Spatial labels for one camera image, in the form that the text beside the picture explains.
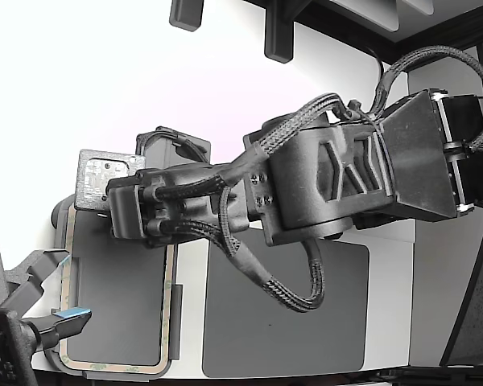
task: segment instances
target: blue tab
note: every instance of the blue tab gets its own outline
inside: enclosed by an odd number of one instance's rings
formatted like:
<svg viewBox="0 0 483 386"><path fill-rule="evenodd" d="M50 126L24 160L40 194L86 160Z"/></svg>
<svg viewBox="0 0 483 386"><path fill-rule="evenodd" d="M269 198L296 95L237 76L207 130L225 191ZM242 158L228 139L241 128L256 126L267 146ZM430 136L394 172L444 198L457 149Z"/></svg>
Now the blue tab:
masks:
<svg viewBox="0 0 483 386"><path fill-rule="evenodd" d="M56 312L54 315L59 316L60 318L75 318L76 316L81 316L84 314L89 314L91 310L89 308L70 308L69 310L59 311Z"/></svg>

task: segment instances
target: black shelf bracket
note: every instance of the black shelf bracket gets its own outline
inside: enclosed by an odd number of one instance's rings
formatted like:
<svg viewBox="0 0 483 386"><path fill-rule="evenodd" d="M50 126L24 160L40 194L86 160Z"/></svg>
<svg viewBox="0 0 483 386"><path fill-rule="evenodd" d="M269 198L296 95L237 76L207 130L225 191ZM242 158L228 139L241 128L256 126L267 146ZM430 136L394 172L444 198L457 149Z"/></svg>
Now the black shelf bracket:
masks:
<svg viewBox="0 0 483 386"><path fill-rule="evenodd" d="M170 24L186 31L195 31L202 23L204 0L172 0Z"/></svg>
<svg viewBox="0 0 483 386"><path fill-rule="evenodd" d="M312 0L270 0L266 6L265 56L280 63L293 59L294 21Z"/></svg>

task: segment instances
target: black plastic housing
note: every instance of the black plastic housing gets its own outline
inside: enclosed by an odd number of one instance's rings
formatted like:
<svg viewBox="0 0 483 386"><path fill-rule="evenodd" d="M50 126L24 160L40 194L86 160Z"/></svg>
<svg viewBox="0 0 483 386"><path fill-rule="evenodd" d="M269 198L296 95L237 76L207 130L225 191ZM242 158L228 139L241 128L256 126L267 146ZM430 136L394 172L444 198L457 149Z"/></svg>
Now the black plastic housing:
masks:
<svg viewBox="0 0 483 386"><path fill-rule="evenodd" d="M159 232L163 220L199 220L218 225L218 196L197 197L161 202L155 198L159 187L194 183L214 175L222 165L207 163L178 165L164 170L139 170L133 177L111 179L107 187L115 237L127 240L147 239L152 244L178 244L194 236ZM231 191L228 203L229 226L232 232L249 227L243 182Z"/></svg>
<svg viewBox="0 0 483 386"><path fill-rule="evenodd" d="M424 221L456 217L444 144L429 91L390 106L380 124L394 172L392 216Z"/></svg>
<svg viewBox="0 0 483 386"><path fill-rule="evenodd" d="M0 308L0 386L36 386L33 353L16 311Z"/></svg>
<svg viewBox="0 0 483 386"><path fill-rule="evenodd" d="M246 147L287 116L244 137ZM392 186L376 128L330 125L319 118L245 177L250 218L268 245L341 233L351 215L392 203Z"/></svg>

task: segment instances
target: black frame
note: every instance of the black frame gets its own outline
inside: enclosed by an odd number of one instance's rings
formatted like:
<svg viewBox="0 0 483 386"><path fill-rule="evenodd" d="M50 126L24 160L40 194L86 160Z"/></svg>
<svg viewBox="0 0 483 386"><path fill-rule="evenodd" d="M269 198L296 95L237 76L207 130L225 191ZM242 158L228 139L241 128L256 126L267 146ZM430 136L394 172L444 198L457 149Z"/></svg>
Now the black frame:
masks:
<svg viewBox="0 0 483 386"><path fill-rule="evenodd" d="M293 59L293 22L331 36L359 51L374 51L385 63L392 64L415 49L445 45L460 50L483 43L483 6L437 24L397 43L375 31L312 0L245 0L265 8L265 55L286 63ZM204 0L172 0L170 24L188 31L196 30L202 19ZM436 59L415 64L422 67Z"/></svg>

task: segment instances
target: black sleeved cable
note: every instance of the black sleeved cable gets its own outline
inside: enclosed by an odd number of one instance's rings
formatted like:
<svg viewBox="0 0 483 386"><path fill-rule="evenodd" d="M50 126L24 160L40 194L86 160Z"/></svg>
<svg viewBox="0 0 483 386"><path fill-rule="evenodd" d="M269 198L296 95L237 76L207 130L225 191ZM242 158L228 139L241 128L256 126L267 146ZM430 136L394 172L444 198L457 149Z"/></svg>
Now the black sleeved cable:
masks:
<svg viewBox="0 0 483 386"><path fill-rule="evenodd" d="M388 94L390 92L392 84L397 79L399 74L402 71L408 69L412 64L432 56L447 56L457 59L472 68L476 72L476 74L479 75L480 78L483 80L483 66L478 60L476 60L473 56L467 54L466 52L445 46L431 46L420 48L419 50L413 51L402 57L400 60L392 64L388 71L385 72L385 75L382 77L376 88L374 102L372 104L372 108L369 111L369 114L374 115L375 119L378 119L385 110ZM469 149L473 152L477 151L477 148L482 143L483 130L469 144Z"/></svg>
<svg viewBox="0 0 483 386"><path fill-rule="evenodd" d="M341 98L334 93L328 93L309 101L290 118L280 123L259 141L242 153L230 164L224 166L214 176L177 187L160 187L156 191L158 199L184 199L211 195L224 187L234 187L245 173L248 173L260 162L268 159L277 149L292 139L304 126L313 122L323 113L334 107L342 114L350 117Z"/></svg>
<svg viewBox="0 0 483 386"><path fill-rule="evenodd" d="M286 308L296 312L315 310L324 300L324 266L317 240L306 240L302 244L308 255L308 266L312 290L307 298L295 294L279 280L272 276L256 256L242 241L229 237L233 250L229 251L222 240L222 230L211 224L193 220L166 220L161 223L160 230L166 234L192 234L207 238L213 242L228 260L254 284L267 292Z"/></svg>

